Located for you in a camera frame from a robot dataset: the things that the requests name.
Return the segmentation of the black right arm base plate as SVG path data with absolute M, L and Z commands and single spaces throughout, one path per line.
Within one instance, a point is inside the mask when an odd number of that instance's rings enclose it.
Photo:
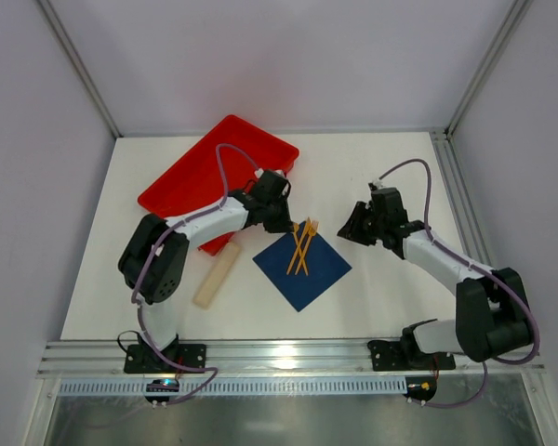
M 370 340 L 366 344 L 375 372 L 452 371 L 456 369 L 452 355 L 427 354 L 400 340 Z

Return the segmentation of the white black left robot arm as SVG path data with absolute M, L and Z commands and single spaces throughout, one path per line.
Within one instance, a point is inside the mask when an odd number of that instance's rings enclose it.
M 169 299 L 179 288 L 187 255 L 218 237 L 262 225 L 269 233 L 289 233 L 291 185 L 280 172 L 259 170 L 252 185 L 224 191 L 213 203 L 188 214 L 142 218 L 118 261 L 131 302 L 138 307 L 141 337 L 163 350 L 177 340 Z

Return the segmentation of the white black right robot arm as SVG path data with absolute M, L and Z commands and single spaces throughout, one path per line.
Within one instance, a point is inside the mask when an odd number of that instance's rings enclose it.
M 520 275 L 493 269 L 454 251 L 421 220 L 410 220 L 396 188 L 370 185 L 370 199 L 355 204 L 338 236 L 364 246 L 381 244 L 431 275 L 455 299 L 455 316 L 417 322 L 402 331 L 410 362 L 435 353 L 461 353 L 483 362 L 500 359 L 538 337 L 527 312 Z

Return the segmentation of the orange plastic fork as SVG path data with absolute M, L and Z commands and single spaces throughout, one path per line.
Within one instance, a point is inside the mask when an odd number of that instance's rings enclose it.
M 301 237 L 302 245 L 300 247 L 299 263 L 296 268 L 296 275 L 298 275 L 302 269 L 306 275 L 309 274 L 306 264 L 306 255 L 312 243 L 312 238 L 317 234 L 318 227 L 318 220 L 311 220 L 306 223 L 306 228 Z

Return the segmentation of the dark blue paper napkin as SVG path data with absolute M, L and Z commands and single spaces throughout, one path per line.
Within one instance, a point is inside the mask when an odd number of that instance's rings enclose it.
M 287 303 L 301 312 L 352 267 L 321 235 L 312 237 L 301 266 L 299 256 L 291 262 L 296 249 L 294 237 L 285 234 L 253 261 Z

